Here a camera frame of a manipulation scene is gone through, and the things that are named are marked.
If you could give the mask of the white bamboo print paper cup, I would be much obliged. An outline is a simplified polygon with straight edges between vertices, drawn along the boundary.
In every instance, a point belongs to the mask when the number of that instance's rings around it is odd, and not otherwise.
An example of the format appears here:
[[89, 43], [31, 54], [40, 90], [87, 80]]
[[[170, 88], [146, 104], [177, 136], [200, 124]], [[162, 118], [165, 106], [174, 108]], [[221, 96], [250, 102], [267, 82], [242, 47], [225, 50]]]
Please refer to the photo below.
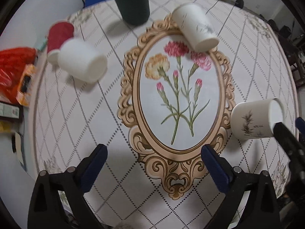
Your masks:
[[272, 138], [279, 122], [284, 122], [284, 106], [279, 98], [242, 102], [231, 113], [232, 133], [241, 141]]

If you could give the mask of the plain white paper cup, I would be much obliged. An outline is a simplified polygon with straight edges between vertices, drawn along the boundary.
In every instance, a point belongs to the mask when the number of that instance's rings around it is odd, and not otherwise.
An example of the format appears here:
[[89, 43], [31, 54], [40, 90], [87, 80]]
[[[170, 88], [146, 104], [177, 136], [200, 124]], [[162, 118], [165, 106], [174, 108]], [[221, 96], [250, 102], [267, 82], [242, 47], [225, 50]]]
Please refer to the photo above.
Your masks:
[[59, 50], [58, 65], [74, 78], [94, 83], [106, 73], [108, 60], [89, 43], [71, 38]]

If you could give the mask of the red paper cup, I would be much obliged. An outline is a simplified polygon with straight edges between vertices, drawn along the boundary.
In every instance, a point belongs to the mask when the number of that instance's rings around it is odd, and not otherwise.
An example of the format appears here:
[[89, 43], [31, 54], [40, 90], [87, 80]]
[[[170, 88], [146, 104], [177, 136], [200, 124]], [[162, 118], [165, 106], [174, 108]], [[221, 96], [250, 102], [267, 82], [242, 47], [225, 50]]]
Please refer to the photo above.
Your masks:
[[54, 23], [47, 37], [47, 61], [57, 65], [58, 55], [61, 46], [70, 38], [73, 38], [75, 28], [67, 20], [60, 20]]

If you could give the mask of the dark green cup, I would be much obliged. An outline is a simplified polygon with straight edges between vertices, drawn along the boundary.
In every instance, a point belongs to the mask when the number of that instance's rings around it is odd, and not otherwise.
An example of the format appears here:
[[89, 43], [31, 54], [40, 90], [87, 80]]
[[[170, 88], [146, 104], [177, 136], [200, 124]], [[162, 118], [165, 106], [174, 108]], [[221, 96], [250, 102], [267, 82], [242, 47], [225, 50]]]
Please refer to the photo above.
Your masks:
[[122, 19], [130, 25], [139, 26], [150, 16], [149, 0], [115, 0]]

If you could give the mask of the floral grid tablecloth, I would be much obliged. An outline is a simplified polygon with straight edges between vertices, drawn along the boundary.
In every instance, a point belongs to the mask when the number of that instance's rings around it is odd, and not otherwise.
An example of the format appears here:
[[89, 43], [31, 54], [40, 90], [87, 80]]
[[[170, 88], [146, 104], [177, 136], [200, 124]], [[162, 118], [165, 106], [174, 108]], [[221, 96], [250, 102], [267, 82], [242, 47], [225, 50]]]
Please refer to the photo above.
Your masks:
[[[195, 52], [172, 20], [197, 3], [219, 44]], [[245, 172], [270, 172], [281, 195], [288, 157], [273, 138], [236, 139], [230, 128], [241, 102], [279, 98], [296, 133], [298, 102], [290, 65], [271, 27], [217, 0], [149, 0], [150, 17], [127, 25], [114, 0], [70, 17], [75, 36], [107, 56], [103, 78], [87, 84], [45, 63], [35, 103], [37, 170], [59, 173], [96, 145], [108, 158], [85, 200], [97, 219], [133, 228], [203, 228], [224, 196], [200, 158], [211, 144]]]

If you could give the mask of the orange snack packet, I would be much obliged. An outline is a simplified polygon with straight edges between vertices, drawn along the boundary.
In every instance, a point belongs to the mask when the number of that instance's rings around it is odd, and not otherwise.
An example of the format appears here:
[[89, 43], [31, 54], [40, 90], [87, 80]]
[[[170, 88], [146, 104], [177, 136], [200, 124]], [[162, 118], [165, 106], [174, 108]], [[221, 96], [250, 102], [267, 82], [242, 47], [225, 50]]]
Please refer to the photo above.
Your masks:
[[36, 76], [36, 67], [33, 64], [26, 65], [21, 75], [19, 86], [17, 88], [16, 99], [20, 105], [29, 107], [31, 101], [31, 91], [33, 89]]

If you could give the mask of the red plastic bag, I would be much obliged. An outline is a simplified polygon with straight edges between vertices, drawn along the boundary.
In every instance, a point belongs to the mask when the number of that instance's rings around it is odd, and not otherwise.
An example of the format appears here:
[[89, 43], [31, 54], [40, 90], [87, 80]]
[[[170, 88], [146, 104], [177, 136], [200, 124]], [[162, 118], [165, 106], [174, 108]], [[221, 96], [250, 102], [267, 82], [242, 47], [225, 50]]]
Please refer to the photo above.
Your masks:
[[11, 104], [18, 104], [16, 96], [26, 65], [35, 62], [35, 48], [19, 47], [1, 51], [1, 95]]

